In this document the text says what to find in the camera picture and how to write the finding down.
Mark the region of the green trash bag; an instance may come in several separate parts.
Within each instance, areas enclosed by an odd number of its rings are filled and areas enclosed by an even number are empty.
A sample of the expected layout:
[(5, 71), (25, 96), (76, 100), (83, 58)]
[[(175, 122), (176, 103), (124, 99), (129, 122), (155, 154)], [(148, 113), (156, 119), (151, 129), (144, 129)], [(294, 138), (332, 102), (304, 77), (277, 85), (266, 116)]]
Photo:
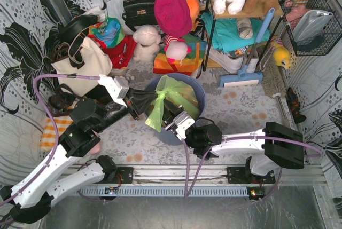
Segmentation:
[(157, 80), (154, 90), (158, 97), (152, 102), (152, 109), (148, 112), (145, 124), (160, 132), (162, 128), (162, 116), (164, 113), (164, 99), (171, 101), (177, 107), (182, 106), (193, 118), (200, 115), (200, 108), (191, 81), (195, 79), (184, 74), (163, 75)]

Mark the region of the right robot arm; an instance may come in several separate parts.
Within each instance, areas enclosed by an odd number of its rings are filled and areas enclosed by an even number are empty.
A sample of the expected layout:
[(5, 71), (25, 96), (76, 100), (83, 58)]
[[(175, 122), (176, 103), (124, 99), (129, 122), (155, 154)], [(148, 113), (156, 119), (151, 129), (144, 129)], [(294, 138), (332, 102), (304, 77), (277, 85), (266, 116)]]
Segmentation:
[(224, 135), (211, 121), (196, 126), (195, 120), (183, 109), (166, 100), (162, 116), (165, 129), (171, 131), (196, 157), (209, 160), (233, 153), (252, 153), (245, 165), (247, 176), (264, 177), (276, 168), (304, 168), (302, 134), (276, 122), (247, 133)]

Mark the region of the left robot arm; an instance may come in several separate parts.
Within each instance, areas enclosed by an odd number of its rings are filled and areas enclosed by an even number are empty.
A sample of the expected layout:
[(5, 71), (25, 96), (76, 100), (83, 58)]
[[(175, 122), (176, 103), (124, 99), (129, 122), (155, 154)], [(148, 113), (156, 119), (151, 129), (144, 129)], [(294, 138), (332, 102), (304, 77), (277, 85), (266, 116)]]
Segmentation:
[(1, 227), (10, 219), (32, 224), (46, 216), (60, 200), (86, 185), (121, 181), (118, 167), (108, 155), (99, 156), (94, 163), (63, 179), (60, 176), (100, 142), (98, 133), (128, 114), (138, 119), (156, 97), (155, 91), (129, 89), (122, 105), (112, 101), (100, 107), (90, 98), (78, 101), (69, 114), (73, 122), (59, 136), (56, 150), (22, 182), (1, 189), (1, 198), (13, 205), (1, 220)]

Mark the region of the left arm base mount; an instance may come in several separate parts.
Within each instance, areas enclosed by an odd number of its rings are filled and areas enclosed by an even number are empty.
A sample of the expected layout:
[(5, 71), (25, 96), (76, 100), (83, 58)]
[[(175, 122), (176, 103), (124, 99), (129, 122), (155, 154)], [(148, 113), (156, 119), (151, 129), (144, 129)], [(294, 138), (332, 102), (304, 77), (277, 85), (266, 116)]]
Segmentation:
[(115, 173), (106, 174), (101, 184), (131, 184), (133, 182), (133, 167), (118, 167)]

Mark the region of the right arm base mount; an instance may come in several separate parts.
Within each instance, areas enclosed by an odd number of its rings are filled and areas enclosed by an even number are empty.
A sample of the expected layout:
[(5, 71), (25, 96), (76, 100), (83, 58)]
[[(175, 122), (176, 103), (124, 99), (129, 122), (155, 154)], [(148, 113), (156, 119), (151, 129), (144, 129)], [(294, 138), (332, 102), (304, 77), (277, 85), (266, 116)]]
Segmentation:
[(230, 184), (274, 184), (276, 179), (271, 170), (265, 176), (251, 173), (246, 167), (227, 167), (227, 179)]

